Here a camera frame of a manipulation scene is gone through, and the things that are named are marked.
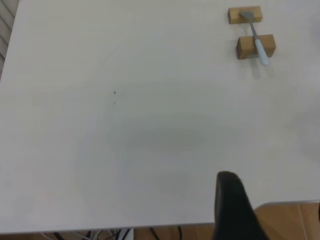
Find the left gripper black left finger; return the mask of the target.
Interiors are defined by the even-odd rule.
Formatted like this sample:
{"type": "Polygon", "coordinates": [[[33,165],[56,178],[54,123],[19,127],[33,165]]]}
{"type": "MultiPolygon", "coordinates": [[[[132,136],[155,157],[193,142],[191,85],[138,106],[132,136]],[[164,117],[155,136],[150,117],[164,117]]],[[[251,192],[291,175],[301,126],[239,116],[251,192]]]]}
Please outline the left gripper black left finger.
{"type": "Polygon", "coordinates": [[[267,240],[241,179],[233,172],[216,176],[214,240],[267,240]]]}

